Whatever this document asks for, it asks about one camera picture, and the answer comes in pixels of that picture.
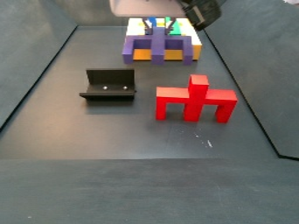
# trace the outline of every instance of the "red block structure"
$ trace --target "red block structure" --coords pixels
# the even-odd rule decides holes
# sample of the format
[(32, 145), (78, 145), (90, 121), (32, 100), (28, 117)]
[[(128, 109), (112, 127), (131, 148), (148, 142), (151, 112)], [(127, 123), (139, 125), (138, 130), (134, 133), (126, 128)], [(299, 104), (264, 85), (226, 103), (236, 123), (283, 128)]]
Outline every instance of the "red block structure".
[(183, 103), (183, 120), (198, 122), (200, 120), (204, 105), (218, 105), (218, 123), (227, 123), (231, 113), (238, 104), (234, 90), (210, 89), (207, 75), (192, 74), (188, 87), (158, 87), (156, 88), (156, 120), (166, 119), (167, 103)]

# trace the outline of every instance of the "purple block structure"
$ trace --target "purple block structure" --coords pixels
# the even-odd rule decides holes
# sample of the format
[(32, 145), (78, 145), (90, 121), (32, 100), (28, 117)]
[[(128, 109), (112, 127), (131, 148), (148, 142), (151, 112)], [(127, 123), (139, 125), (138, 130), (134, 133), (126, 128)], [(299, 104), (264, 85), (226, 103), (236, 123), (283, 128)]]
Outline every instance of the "purple block structure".
[(192, 63), (192, 37), (164, 35), (164, 27), (154, 27), (152, 35), (128, 35), (123, 49), (126, 64), (134, 63), (135, 49), (151, 49), (152, 64), (164, 63), (164, 50), (182, 50), (183, 64)]

